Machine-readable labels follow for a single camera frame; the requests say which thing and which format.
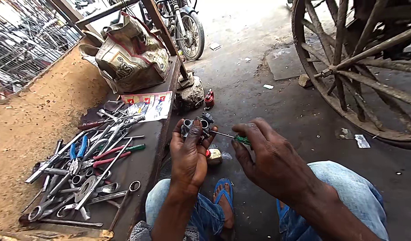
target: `motorcycle tire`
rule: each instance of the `motorcycle tire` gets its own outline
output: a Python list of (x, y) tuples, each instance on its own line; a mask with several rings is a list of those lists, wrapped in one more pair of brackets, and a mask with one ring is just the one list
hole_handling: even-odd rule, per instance
[[(188, 55), (188, 51), (186, 51), (186, 49), (184, 48), (185, 46), (183, 46), (183, 43), (184, 43), (183, 40), (177, 40), (176, 41), (177, 42), (177, 47), (183, 52), (183, 55), (186, 56), (189, 60), (198, 60), (201, 57), (201, 55), (204, 51), (204, 44), (205, 44), (204, 29), (202, 27), (201, 22), (198, 19), (198, 16), (197, 16), (196, 12), (191, 12), (190, 14), (181, 13), (181, 18), (183, 19), (183, 17), (187, 16), (187, 15), (193, 20), (193, 22), (195, 23), (195, 25), (198, 29), (198, 36), (199, 36), (198, 46), (199, 46), (199, 49), (198, 49), (198, 52), (195, 55)], [(180, 34), (179, 27), (176, 28), (175, 36), (176, 36), (176, 39), (183, 38)]]

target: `jeans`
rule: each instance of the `jeans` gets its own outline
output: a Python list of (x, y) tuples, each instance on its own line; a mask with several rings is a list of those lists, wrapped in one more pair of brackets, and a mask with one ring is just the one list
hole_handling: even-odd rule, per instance
[[(386, 215), (382, 196), (369, 181), (332, 161), (312, 162), (308, 166), (318, 179), (337, 190), (341, 201), (360, 221), (379, 238), (389, 240), (385, 229)], [(169, 187), (170, 179), (163, 179), (148, 194), (146, 222), (150, 226), (154, 225), (155, 219), (158, 217)], [(198, 194), (188, 225), (198, 229), (200, 240), (208, 240), (207, 229), (218, 235), (222, 231), (224, 220), (225, 215), (220, 205), (213, 204), (206, 197)], [(321, 240), (306, 220), (291, 208), (280, 217), (279, 228), (283, 241)]]

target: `dirt ground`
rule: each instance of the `dirt ground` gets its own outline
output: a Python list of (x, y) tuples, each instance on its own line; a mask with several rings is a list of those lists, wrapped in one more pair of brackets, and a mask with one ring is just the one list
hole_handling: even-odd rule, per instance
[(17, 219), (42, 183), (24, 183), (37, 161), (53, 154), (58, 139), (67, 143), (86, 110), (109, 87), (97, 69), (82, 60), (77, 46), (25, 91), (0, 104), (0, 230)]

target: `blue flip-flop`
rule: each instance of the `blue flip-flop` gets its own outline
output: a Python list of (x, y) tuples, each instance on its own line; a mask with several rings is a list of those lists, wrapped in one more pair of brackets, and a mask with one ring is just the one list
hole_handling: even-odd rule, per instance
[[(228, 192), (225, 190), (225, 183), (229, 184), (231, 196), (229, 196)], [(230, 181), (228, 178), (222, 178), (222, 179), (220, 179), (220, 180), (217, 182), (217, 184), (216, 184), (216, 186), (215, 186), (215, 188), (214, 188), (214, 193), (217, 191), (217, 187), (218, 187), (219, 185), (222, 185), (223, 190), (221, 190), (221, 191), (219, 192), (219, 194), (217, 195), (216, 200), (214, 201), (214, 204), (218, 204), (219, 201), (220, 201), (220, 198), (222, 197), (222, 195), (225, 195), (225, 196), (226, 196), (226, 199), (227, 199), (228, 202), (229, 202), (229, 205), (231, 206), (232, 210), (234, 210), (234, 207), (232, 206), (232, 197), (233, 197), (233, 196), (232, 196), (232, 185), (231, 185), (231, 181)]]
[(287, 206), (286, 204), (284, 204), (284, 207), (282, 209), (280, 206), (280, 200), (277, 199), (277, 211), (278, 211), (278, 218), (280, 219), (280, 221), (283, 219), (288, 209), (289, 209), (289, 206)]

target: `green screwdriver handle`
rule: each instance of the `green screwdriver handle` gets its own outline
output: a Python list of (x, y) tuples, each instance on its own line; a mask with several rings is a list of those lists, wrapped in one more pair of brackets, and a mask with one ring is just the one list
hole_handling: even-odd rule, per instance
[(143, 149), (145, 149), (145, 148), (146, 148), (146, 144), (143, 143), (143, 144), (136, 145), (136, 146), (133, 146), (133, 147), (128, 147), (128, 148), (125, 149), (124, 152), (143, 150)]
[(252, 145), (252, 144), (250, 143), (250, 141), (247, 139), (247, 137), (241, 137), (241, 136), (239, 136), (239, 135), (236, 135), (235, 138), (234, 138), (234, 140), (236, 140), (236, 141), (238, 141), (238, 142), (241, 142), (241, 143), (243, 143), (243, 144), (249, 145), (249, 146)]

